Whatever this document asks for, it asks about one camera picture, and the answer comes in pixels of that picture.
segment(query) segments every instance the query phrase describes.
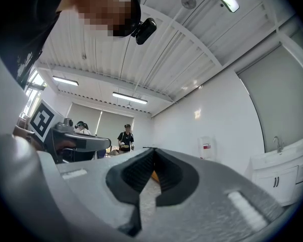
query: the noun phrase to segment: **gray window shade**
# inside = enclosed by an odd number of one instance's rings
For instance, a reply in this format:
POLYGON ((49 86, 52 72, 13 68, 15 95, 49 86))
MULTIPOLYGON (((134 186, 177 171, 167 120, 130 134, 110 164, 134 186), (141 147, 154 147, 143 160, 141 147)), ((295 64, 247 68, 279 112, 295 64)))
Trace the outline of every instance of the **gray window shade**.
POLYGON ((133 118, 128 116, 103 111, 97 129, 97 136, 109 138, 111 140, 111 145, 117 146, 118 136, 125 130, 125 124, 130 124, 132 126, 132 120, 133 118))
POLYGON ((92 135, 95 135, 97 122, 99 121, 101 110, 81 106, 78 104, 72 104, 70 112, 67 117, 71 118, 74 122, 74 126, 79 121, 87 123, 89 131, 92 135))
POLYGON ((266 152, 276 150, 274 136, 285 145, 303 138, 303 68, 285 48, 278 47, 239 77, 257 110, 266 152))

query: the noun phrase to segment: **metal faucet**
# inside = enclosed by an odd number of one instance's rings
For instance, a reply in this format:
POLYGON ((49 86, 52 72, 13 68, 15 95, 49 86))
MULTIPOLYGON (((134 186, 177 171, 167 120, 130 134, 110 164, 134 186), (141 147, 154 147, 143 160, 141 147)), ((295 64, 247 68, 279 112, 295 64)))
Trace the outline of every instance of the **metal faucet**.
POLYGON ((283 143, 282 143, 282 145, 279 143, 278 136, 274 137, 274 143, 275 143, 276 139, 277 139, 277 153, 280 153, 283 150, 283 143))

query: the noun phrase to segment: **window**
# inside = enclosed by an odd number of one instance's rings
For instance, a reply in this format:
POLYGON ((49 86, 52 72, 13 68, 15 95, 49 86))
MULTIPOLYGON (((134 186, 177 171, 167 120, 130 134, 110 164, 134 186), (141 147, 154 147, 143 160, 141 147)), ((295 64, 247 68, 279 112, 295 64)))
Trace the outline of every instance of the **window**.
POLYGON ((32 116, 39 102, 41 92, 45 87, 45 81, 42 79, 37 70, 33 68, 25 89, 26 95, 28 97, 28 102, 20 114, 21 118, 32 116))

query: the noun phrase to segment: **ceiling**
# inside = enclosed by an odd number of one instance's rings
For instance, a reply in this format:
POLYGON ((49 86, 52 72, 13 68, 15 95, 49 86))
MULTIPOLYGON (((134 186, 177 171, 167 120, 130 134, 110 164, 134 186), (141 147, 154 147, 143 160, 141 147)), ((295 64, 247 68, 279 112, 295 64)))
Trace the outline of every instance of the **ceiling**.
POLYGON ((62 12, 36 62, 45 81, 57 92, 119 106, 128 101, 112 92, 139 97, 147 105, 134 110, 155 115, 237 60, 287 21, 294 12, 284 0, 237 0, 231 13, 220 0, 199 0, 194 10, 180 0, 141 0, 142 20, 155 19, 157 31, 144 45, 126 37, 99 42, 87 35, 76 13, 62 12), (52 76, 76 80, 57 83, 52 76))

